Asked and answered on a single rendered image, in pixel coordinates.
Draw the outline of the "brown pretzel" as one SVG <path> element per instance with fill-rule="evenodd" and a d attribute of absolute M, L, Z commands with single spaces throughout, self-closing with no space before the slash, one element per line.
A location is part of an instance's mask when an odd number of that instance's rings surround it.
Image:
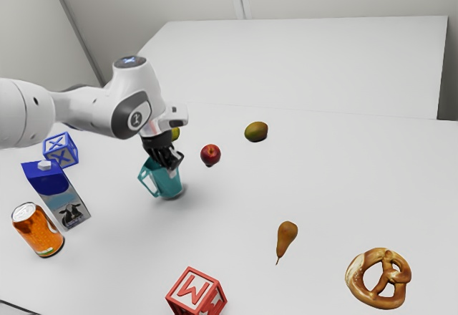
<path fill-rule="evenodd" d="M 364 284 L 364 274 L 381 263 L 382 274 L 372 290 Z M 397 252 L 388 248 L 372 248 L 356 256 L 345 273 L 350 292 L 361 302 L 382 310 L 399 308 L 406 298 L 406 285 L 411 281 L 411 268 Z"/>

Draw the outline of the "green red mango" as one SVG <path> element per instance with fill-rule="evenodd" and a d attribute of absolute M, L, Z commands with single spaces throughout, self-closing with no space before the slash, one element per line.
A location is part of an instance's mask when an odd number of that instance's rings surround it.
<path fill-rule="evenodd" d="M 261 121 L 250 123 L 244 130 L 244 136 L 251 142 L 260 142 L 267 138 L 268 125 Z"/>

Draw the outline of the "brown pear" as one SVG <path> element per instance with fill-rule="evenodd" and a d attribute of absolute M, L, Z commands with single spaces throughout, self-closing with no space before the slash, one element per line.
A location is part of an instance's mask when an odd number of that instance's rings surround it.
<path fill-rule="evenodd" d="M 298 235 L 298 226 L 289 220 L 282 222 L 278 227 L 276 256 L 278 264 L 279 260 L 284 256 L 290 244 Z"/>

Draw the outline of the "orange drink can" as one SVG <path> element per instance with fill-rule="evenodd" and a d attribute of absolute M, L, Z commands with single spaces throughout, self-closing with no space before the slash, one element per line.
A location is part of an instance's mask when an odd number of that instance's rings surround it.
<path fill-rule="evenodd" d="M 53 256 L 64 247 L 64 236 L 41 206 L 23 203 L 14 209 L 11 220 L 16 231 L 39 257 Z"/>

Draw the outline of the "teal faceted mug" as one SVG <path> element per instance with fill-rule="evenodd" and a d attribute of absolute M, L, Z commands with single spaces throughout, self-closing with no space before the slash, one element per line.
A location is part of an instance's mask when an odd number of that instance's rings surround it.
<path fill-rule="evenodd" d="M 150 157 L 143 164 L 137 179 L 155 198 L 174 198 L 183 191 L 178 168 L 169 171 Z"/>

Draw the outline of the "red apple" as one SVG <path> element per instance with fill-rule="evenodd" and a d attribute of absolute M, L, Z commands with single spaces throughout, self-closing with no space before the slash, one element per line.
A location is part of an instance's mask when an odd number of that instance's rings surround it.
<path fill-rule="evenodd" d="M 207 167 L 212 167 L 220 161 L 220 148 L 214 144 L 205 145 L 200 151 L 200 158 Z"/>

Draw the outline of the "red letter block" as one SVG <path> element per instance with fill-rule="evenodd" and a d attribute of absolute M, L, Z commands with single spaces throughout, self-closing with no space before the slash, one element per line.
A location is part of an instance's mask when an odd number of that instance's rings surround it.
<path fill-rule="evenodd" d="M 228 302 L 219 280 L 190 266 L 165 299 L 174 315 L 221 315 Z"/>

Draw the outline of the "blue letter block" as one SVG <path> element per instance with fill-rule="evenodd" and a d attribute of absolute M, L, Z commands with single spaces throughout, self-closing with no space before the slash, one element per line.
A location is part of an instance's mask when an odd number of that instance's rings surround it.
<path fill-rule="evenodd" d="M 42 143 L 42 154 L 46 160 L 56 160 L 61 168 L 79 163 L 77 146 L 68 132 L 46 138 Z"/>

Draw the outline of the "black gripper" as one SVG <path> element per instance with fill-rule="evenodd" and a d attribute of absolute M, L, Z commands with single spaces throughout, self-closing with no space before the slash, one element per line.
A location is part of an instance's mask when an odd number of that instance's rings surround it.
<path fill-rule="evenodd" d="M 172 131 L 167 130 L 156 136 L 141 136 L 140 138 L 146 153 L 158 165 L 167 168 L 169 178 L 173 179 L 177 175 L 178 166 L 184 155 L 172 147 Z"/>

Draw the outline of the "blue white milk carton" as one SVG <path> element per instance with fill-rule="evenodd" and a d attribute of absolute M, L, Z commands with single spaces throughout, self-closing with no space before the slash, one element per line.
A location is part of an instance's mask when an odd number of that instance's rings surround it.
<path fill-rule="evenodd" d="M 68 231 L 91 218 L 83 200 L 56 160 L 21 163 L 26 179 Z"/>

